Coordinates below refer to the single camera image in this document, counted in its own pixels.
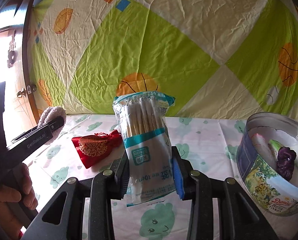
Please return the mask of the person's left hand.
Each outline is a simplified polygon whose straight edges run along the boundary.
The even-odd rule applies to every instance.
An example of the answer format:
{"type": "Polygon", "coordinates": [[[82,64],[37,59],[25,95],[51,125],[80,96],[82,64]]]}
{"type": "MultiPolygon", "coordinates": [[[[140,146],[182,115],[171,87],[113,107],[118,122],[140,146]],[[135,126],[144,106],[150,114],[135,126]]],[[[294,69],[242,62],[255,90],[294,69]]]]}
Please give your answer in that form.
{"type": "MultiPolygon", "coordinates": [[[[23,203],[28,209],[35,210],[38,201],[32,187],[28,166],[22,163],[22,191],[25,196],[23,203]]],[[[20,239],[23,224],[9,209],[7,203],[18,203],[22,199],[21,193],[5,185],[0,185],[0,226],[10,239],[20,239]]]]}

